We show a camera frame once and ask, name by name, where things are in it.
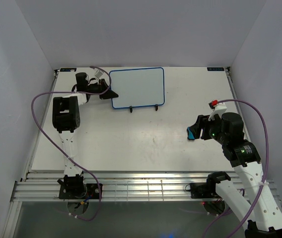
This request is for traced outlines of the blue framed whiteboard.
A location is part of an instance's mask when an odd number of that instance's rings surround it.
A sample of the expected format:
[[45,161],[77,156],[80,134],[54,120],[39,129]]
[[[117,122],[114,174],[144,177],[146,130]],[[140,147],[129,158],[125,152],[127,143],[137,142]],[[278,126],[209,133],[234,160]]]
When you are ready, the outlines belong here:
[[130,109],[162,106],[165,103],[165,72],[162,67],[110,71],[111,90],[118,94],[112,108]]

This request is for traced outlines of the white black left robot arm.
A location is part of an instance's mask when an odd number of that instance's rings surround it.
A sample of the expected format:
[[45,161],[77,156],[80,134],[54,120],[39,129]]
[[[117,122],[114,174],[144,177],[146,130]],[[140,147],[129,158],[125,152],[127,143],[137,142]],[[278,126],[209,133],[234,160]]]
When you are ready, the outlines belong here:
[[80,126],[79,107],[88,103],[92,95],[98,95],[101,100],[119,97],[102,77],[104,74],[108,73],[97,69],[94,77],[89,79],[87,73],[79,72],[75,75],[76,84],[71,93],[67,96],[53,98],[52,123],[61,140],[62,150],[66,153],[64,155],[64,178],[58,183],[65,192],[75,198],[84,198],[87,194],[84,170],[78,167],[76,130]]

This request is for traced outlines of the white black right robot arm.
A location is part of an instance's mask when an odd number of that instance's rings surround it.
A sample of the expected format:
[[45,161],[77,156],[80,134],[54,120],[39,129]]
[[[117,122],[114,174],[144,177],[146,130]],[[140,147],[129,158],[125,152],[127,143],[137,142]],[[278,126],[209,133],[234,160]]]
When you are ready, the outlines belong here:
[[264,176],[259,153],[244,138],[244,123],[239,114],[224,113],[222,116],[199,115],[188,127],[191,139],[213,139],[223,150],[225,158],[241,179],[247,198],[234,188],[230,176],[215,172],[208,176],[206,192],[221,197],[241,221],[247,238],[282,238],[282,212]]

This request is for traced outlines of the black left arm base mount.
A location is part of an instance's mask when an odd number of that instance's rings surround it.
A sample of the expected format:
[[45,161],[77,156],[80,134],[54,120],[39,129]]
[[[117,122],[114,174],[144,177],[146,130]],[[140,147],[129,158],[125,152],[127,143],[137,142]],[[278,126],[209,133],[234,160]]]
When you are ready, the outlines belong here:
[[59,199],[86,199],[88,197],[91,197],[91,199],[99,199],[99,195],[102,193],[103,190],[103,184],[99,184],[100,187],[96,183],[87,183],[86,184],[86,190],[81,195],[73,195],[70,192],[66,192],[66,189],[60,185],[60,191],[59,191]]

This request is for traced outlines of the blue black whiteboard eraser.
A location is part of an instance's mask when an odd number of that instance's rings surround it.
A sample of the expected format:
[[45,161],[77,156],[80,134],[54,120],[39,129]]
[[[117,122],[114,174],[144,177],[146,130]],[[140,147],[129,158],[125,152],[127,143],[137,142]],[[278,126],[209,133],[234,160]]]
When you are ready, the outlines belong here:
[[186,132],[187,132],[187,140],[194,141],[195,137],[194,137],[193,132],[191,131],[190,127],[187,127]]

